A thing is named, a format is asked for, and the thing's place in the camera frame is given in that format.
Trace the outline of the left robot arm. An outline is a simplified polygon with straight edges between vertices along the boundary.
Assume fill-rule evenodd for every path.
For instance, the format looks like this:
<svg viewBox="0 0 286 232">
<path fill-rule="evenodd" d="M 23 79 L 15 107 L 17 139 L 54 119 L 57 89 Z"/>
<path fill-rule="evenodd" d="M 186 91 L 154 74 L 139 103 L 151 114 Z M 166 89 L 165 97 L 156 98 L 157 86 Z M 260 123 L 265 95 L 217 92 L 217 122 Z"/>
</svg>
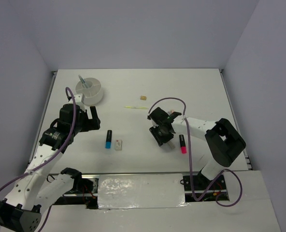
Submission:
<svg viewBox="0 0 286 232">
<path fill-rule="evenodd" d="M 0 200 L 0 226 L 15 232 L 34 232 L 42 214 L 63 194 L 85 189 L 82 173 L 73 168 L 63 169 L 48 186 L 43 184 L 78 133 L 100 129 L 96 107 L 91 106 L 90 111 L 92 118 L 88 118 L 84 107 L 63 105 L 59 117 L 44 131 L 32 162 L 14 181 L 11 192 Z"/>
</svg>

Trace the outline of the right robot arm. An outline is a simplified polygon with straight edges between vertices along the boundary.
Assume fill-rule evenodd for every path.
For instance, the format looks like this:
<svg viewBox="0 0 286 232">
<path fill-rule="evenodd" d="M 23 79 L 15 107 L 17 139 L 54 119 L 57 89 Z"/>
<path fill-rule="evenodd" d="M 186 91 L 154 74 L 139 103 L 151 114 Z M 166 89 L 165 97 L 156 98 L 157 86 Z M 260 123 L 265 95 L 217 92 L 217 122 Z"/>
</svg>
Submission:
<svg viewBox="0 0 286 232">
<path fill-rule="evenodd" d="M 153 126 L 149 130 L 159 146 L 169 142 L 175 134 L 189 135 L 207 143 L 212 157 L 198 174 L 199 185 L 203 189 L 211 188 L 215 177 L 230 167 L 246 147 L 244 139 L 225 118 L 207 121 L 186 117 L 179 112 L 168 114 L 158 107 L 147 119 L 152 121 Z"/>
</svg>

